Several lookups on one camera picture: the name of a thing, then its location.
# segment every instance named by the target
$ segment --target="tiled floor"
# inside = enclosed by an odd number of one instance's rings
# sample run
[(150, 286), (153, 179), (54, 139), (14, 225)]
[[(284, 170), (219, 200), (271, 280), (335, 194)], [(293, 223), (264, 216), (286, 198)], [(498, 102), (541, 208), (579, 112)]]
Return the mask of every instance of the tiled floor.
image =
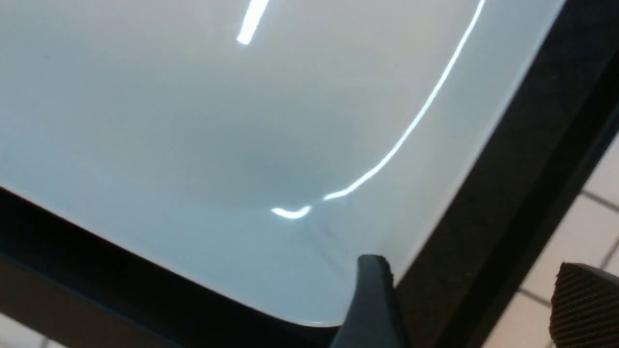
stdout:
[(619, 137), (529, 271), (484, 348), (554, 347), (550, 297), (563, 261), (619, 276)]

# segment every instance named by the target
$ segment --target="floor tile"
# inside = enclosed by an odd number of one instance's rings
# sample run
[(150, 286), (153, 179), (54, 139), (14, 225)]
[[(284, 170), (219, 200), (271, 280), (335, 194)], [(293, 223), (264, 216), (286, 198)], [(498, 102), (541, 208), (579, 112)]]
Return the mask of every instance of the floor tile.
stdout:
[(563, 261), (599, 267), (619, 237), (619, 214), (579, 196), (529, 271), (522, 287), (546, 300)]
[(608, 266), (604, 269), (604, 271), (607, 271), (619, 277), (619, 253), (618, 252), (615, 252), (615, 254), (610, 259), (610, 262), (608, 263)]
[(619, 205), (619, 137), (606, 151), (585, 190)]
[(516, 294), (483, 348), (546, 348), (550, 308)]
[(0, 347), (39, 348), (42, 341), (38, 332), (0, 314)]

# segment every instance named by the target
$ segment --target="black rubber trim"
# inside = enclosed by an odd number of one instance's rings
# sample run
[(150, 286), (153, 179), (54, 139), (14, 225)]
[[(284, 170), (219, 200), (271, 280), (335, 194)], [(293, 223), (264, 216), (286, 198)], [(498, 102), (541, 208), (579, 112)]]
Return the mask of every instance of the black rubber trim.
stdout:
[[(124, 334), (136, 330), (150, 332), (161, 345), (183, 347), (261, 341), (274, 347), (324, 347), (337, 330), (273, 319), (3, 189), (0, 221), (0, 312), (70, 348), (154, 346), (152, 340)], [(94, 323), (110, 316), (117, 325), (107, 326), (110, 332), (97, 331)]]
[(562, 137), (437, 347), (479, 347), (619, 131), (619, 52)]

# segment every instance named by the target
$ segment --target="tile grout line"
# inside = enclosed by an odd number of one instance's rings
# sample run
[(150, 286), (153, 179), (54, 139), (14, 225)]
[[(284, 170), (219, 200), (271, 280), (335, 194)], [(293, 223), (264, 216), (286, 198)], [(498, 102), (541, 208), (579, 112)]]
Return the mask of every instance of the tile grout line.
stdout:
[(527, 298), (529, 298), (529, 299), (531, 299), (531, 300), (533, 300), (533, 301), (535, 301), (535, 302), (537, 302), (537, 303), (541, 304), (541, 305), (542, 305), (542, 306), (544, 306), (544, 307), (547, 307), (547, 308), (552, 308), (552, 305), (550, 304), (550, 301), (548, 301), (548, 300), (546, 300), (546, 299), (542, 298), (542, 297), (541, 297), (541, 296), (539, 296), (539, 295), (533, 294), (531, 291), (528, 291), (527, 289), (525, 289), (525, 288), (523, 288), (523, 287), (521, 287), (520, 289), (518, 289), (518, 292), (519, 292), (520, 294), (523, 294), (525, 297), (527, 297)]
[(608, 199), (604, 199), (594, 193), (591, 193), (585, 190), (582, 190), (581, 194), (585, 196), (586, 198), (589, 198), (590, 200), (596, 202), (597, 204), (600, 204), (601, 206), (604, 206), (605, 208), (610, 209), (613, 212), (616, 212), (617, 214), (619, 214), (619, 206), (609, 201)]
[[(604, 206), (607, 209), (610, 209), (613, 212), (616, 212), (617, 214), (619, 214), (619, 206), (614, 204), (613, 202), (602, 198), (598, 195), (596, 195), (595, 193), (591, 193), (587, 190), (582, 190), (581, 194), (590, 199), (591, 201), (596, 202), (597, 204), (600, 204), (601, 206)], [(613, 245), (610, 247), (610, 250), (604, 255), (604, 258), (602, 259), (602, 262), (600, 264), (600, 269), (604, 270), (606, 269), (606, 267), (608, 266), (608, 264), (610, 263), (610, 260), (612, 260), (613, 256), (615, 255), (615, 253), (617, 252), (617, 249), (619, 248), (619, 238), (617, 238), (615, 240), (615, 242), (613, 243)]]
[(613, 256), (615, 256), (615, 253), (617, 252), (618, 248), (619, 248), (619, 238), (615, 240), (613, 245), (610, 247), (610, 250), (606, 253), (606, 255), (604, 255), (604, 258), (602, 259), (602, 262), (600, 263), (601, 270), (606, 269), (606, 267), (610, 263), (610, 260), (612, 260)]

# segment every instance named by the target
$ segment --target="ribbed rubber surface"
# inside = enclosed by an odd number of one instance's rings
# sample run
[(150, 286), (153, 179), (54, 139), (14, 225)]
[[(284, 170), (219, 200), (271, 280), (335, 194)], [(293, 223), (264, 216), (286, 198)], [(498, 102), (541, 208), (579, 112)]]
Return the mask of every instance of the ribbed rubber surface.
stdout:
[(619, 347), (619, 278), (584, 264), (562, 264), (550, 335), (556, 348)]

